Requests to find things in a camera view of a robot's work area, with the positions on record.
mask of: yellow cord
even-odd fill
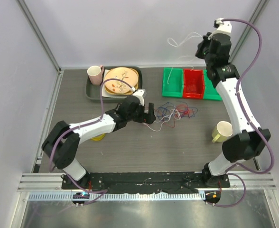
[[[91,140],[92,141],[99,141],[99,140],[102,140],[104,137],[105,137],[105,133],[104,134],[100,134],[100,135],[98,135],[98,136],[96,136],[96,137],[93,137],[93,138],[91,138]]]

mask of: cup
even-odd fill
[[[89,69],[87,70],[87,74],[93,85],[99,86],[102,83],[102,74],[104,70],[105,68],[103,65],[89,67]]]
[[[231,123],[220,121],[212,131],[212,142],[222,143],[226,141],[233,134],[233,127]]]

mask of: white cord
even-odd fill
[[[191,33],[189,33],[189,34],[186,36],[186,38],[185,38],[180,44],[178,44],[178,43],[177,43],[173,38],[171,38],[171,37],[169,37],[169,38],[167,39],[167,43],[168,43],[169,45],[175,47],[175,48],[179,48],[181,45],[183,45],[185,42],[187,42],[188,40],[190,40],[190,39],[193,38],[193,37],[201,37],[201,38],[202,38],[202,36],[201,36],[200,34],[198,34],[197,32],[191,32]],[[180,56],[178,59],[184,58],[184,57],[193,57],[193,56]],[[167,84],[169,84],[169,79],[170,79],[172,70],[173,70],[173,68],[171,68],[171,71],[170,71],[170,73],[169,73],[168,80],[167,80]]]
[[[165,122],[169,122],[169,121],[170,121],[170,119],[171,119],[171,117],[172,117],[173,114],[177,114],[177,117],[175,117],[175,115],[173,116],[176,120],[180,120],[180,119],[181,119],[181,114],[180,114],[179,111],[176,109],[176,107],[174,107],[174,109],[171,109],[171,110],[169,111],[169,115],[163,116],[163,118],[161,118],[160,121],[154,121],[155,123],[160,123],[160,122],[163,121],[164,118],[168,118],[168,120],[162,122],[162,124],[160,125],[160,129],[159,129],[159,130],[154,130],[153,128],[151,128],[151,127],[149,126],[149,124],[144,123],[144,125],[147,126],[148,128],[150,128],[151,130],[153,130],[154,132],[159,132],[159,131],[162,129],[163,124],[164,124]]]

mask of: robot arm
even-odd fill
[[[42,150],[50,157],[56,140],[67,130],[75,129],[64,137],[64,142],[58,144],[53,163],[58,169],[69,174],[81,187],[86,188],[90,176],[75,158],[78,145],[100,134],[117,131],[125,127],[129,121],[152,124],[156,119],[154,105],[149,103],[149,109],[145,111],[145,95],[144,89],[137,90],[133,95],[126,97],[116,108],[107,111],[99,122],[89,126],[80,127],[97,121],[100,117],[82,123],[58,122],[44,141]]]
[[[235,65],[229,62],[231,23],[222,22],[220,18],[214,22],[214,27],[217,29],[213,33],[208,32],[203,36],[195,56],[205,60],[207,76],[223,99],[231,120],[233,137],[223,143],[223,152],[204,166],[203,175],[206,182],[225,174],[225,171],[236,162],[241,163],[259,156],[265,147],[265,143],[247,122],[237,98],[236,88],[240,75]],[[270,132],[268,129],[261,129],[260,124],[253,117],[241,85],[238,93],[251,122],[268,141]]]

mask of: white wall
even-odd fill
[[[279,188],[279,0],[269,2],[257,26],[263,37],[262,51],[242,87],[262,128],[270,129],[270,144],[275,153],[272,173]],[[258,38],[252,32],[234,62],[240,73],[254,58],[257,47]],[[269,166],[270,157],[266,149],[260,156],[260,163],[264,169]]]
[[[56,71],[14,0],[0,1],[0,228],[31,172]]]
[[[26,0],[61,67],[184,64],[200,38],[180,49],[190,32],[213,31],[214,20],[249,19],[259,0]],[[244,26],[233,28],[235,44]],[[193,65],[204,61],[195,58]]]

